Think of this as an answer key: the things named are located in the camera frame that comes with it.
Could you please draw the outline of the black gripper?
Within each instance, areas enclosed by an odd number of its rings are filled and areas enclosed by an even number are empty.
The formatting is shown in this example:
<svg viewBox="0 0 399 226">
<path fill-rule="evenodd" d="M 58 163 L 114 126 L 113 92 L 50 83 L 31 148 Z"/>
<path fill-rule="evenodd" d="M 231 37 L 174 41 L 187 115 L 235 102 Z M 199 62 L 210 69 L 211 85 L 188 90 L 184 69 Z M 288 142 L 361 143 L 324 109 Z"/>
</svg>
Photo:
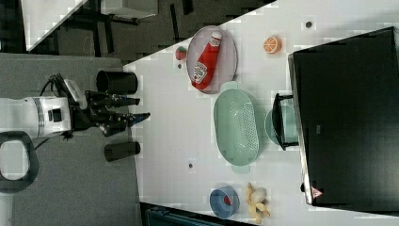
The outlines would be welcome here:
<svg viewBox="0 0 399 226">
<path fill-rule="evenodd" d="M 125 131 L 126 122 L 127 126 L 131 127 L 146 120 L 151 115 L 150 112 L 129 113 L 124 119 L 122 114 L 108 110 L 109 106 L 139 105 L 139 98 L 123 98 L 117 94 L 86 90 L 85 100 L 88 104 L 85 109 L 81 109 L 79 106 L 72 108 L 72 133 L 98 127 L 105 137 L 110 137 Z"/>
</svg>

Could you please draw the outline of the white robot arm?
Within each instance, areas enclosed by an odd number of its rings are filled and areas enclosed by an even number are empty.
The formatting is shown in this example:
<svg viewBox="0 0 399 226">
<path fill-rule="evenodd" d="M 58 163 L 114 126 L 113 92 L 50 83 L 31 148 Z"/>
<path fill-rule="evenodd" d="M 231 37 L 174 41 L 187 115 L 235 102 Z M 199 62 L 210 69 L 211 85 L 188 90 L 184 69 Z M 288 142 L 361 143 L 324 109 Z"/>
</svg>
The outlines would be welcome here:
<svg viewBox="0 0 399 226">
<path fill-rule="evenodd" d="M 89 90 L 82 97 L 67 94 L 61 97 L 3 98 L 1 152 L 15 155 L 23 152 L 23 155 L 15 165 L 1 161 L 1 191 L 17 193 L 35 182 L 40 169 L 36 139 L 70 138 L 73 132 L 90 127 L 100 128 L 106 137 L 113 136 L 151 115 L 149 112 L 119 113 L 113 110 L 138 104 L 137 98 Z"/>
</svg>

